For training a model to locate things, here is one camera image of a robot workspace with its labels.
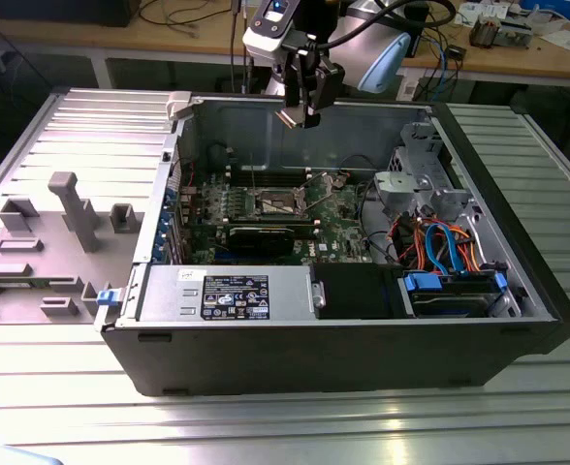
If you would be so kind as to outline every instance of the table leg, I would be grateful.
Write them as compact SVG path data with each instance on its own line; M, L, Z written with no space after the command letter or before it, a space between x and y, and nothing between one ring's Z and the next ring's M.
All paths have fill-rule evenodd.
M98 87L101 89L114 89L114 79L112 78L106 55L97 53L89 58L91 59L91 66L93 66L93 73L98 81Z
M412 102L419 80L425 76L426 71L425 68L406 68L397 91L397 100Z

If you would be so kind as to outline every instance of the black box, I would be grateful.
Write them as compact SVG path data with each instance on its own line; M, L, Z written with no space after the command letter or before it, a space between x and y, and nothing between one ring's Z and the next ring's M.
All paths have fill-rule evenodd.
M141 0L0 0L0 18L125 27L140 5Z

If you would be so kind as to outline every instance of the paper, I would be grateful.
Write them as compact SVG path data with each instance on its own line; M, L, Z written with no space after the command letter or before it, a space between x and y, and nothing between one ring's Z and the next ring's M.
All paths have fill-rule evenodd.
M570 31L561 29L560 31L553 32L546 36L542 36L544 41L548 41L556 46L563 47L570 50Z
M456 24L473 27L479 15L496 16L498 19L504 19L507 17L510 5L509 2L497 2L490 5L473 2L462 3L459 5L459 11L456 15Z

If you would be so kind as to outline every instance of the yellow wire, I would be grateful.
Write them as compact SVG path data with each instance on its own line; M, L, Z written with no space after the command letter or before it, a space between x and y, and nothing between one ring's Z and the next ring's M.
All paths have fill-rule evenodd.
M472 257L472 264L477 271L481 271L481 268L477 264L477 259L475 257L475 244L474 242L470 242L470 256Z

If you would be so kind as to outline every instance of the workbench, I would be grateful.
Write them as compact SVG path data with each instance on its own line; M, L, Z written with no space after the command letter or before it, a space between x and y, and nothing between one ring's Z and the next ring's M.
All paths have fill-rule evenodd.
M195 5L189 1L169 0L167 7L172 11ZM189 12L187 16L180 15L179 18L207 15L225 10L229 5L227 0L213 0L213 3L199 12ZM154 20L162 20L158 6L150 7L145 14ZM199 37L193 39L168 27L149 24L138 17L126 28L0 20L0 30L22 51L84 56L90 59L101 88L114 88L108 63L113 58L229 64L231 15L216 15L198 22L197 26L195 32ZM469 45L468 28L452 23L443 26L442 30L451 43L467 49L459 79L570 87L570 51L559 46L534 38L528 49L481 49ZM242 35L242 21L239 18L234 47L237 64L241 64ZM11 48L0 38L1 50ZM398 72L404 79L397 98L412 100L419 79L429 76L436 65L437 59L430 47L421 44L416 56L404 60Z
M0 204L20 194L62 211L46 186L71 170L97 211L144 211L171 131L167 98L51 95L0 166ZM528 116L450 110L570 297L570 163ZM0 325L0 444L65 465L568 463L570 340L484 387L144 397L92 324Z

